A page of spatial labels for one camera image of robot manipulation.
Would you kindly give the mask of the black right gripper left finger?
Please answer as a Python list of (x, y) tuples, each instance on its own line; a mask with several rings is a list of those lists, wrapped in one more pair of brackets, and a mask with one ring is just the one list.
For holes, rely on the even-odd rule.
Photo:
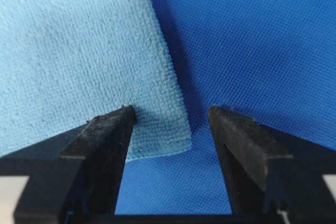
[(136, 114), (132, 106), (1, 158), (1, 223), (85, 223), (114, 214)]

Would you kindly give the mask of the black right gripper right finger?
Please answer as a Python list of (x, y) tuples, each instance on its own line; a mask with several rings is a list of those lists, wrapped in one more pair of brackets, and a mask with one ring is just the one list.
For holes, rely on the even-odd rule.
[(335, 151), (218, 106), (208, 121), (237, 223), (335, 223)]

